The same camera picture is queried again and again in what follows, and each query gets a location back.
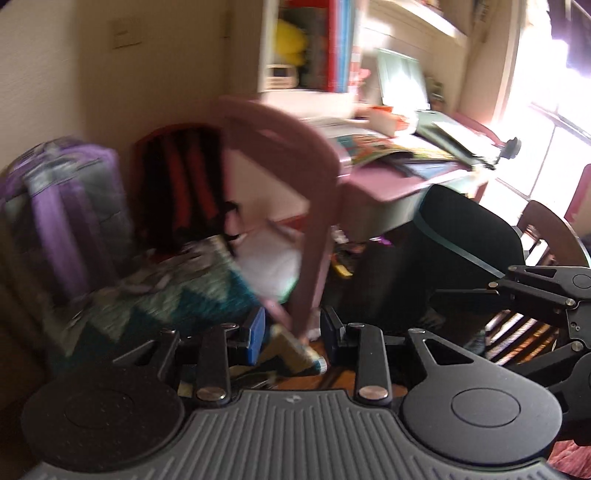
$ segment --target red and black backpack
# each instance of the red and black backpack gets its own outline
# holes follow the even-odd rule
[[[176,252],[184,243],[222,235],[226,215],[222,138],[203,124],[170,125],[135,144],[131,172],[138,233],[148,247]]]

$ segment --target colorful book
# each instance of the colorful book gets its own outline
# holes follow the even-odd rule
[[[343,93],[348,89],[349,65],[350,65],[350,42],[351,42],[351,4],[352,0],[341,0],[339,25],[339,86],[338,92]]]

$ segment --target pink object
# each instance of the pink object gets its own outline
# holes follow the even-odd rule
[[[350,158],[296,117],[257,102],[223,96],[214,105],[227,148],[238,150],[310,202],[300,276],[289,312],[261,299],[272,317],[301,339],[318,327],[312,310],[320,303],[332,253],[330,227],[339,224],[365,241],[406,221],[430,183],[475,179],[460,164],[429,182],[406,177],[385,164],[351,170]]]
[[[310,202],[300,277],[290,297],[290,319],[277,303],[264,300],[270,313],[294,336],[305,338],[311,311],[320,303],[330,262],[330,226],[336,223],[338,184],[350,171],[328,140],[297,118],[260,103],[221,97],[216,105],[225,145],[239,150]]]

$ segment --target round black pad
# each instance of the round black pad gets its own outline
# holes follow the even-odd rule
[[[562,422],[552,393],[431,333],[410,336],[427,378],[408,392],[401,414],[419,442],[479,466],[517,465],[549,453]]]
[[[75,472],[132,465],[164,447],[184,417],[176,392],[143,367],[85,369],[45,385],[22,430],[45,462]]]

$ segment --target gray ribbed mat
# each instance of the gray ribbed mat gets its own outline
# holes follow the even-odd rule
[[[342,390],[244,391],[221,410],[192,415],[179,439],[143,465],[73,473],[41,464],[26,480],[527,479],[562,478],[539,462],[471,471],[429,457],[395,417],[350,401]]]

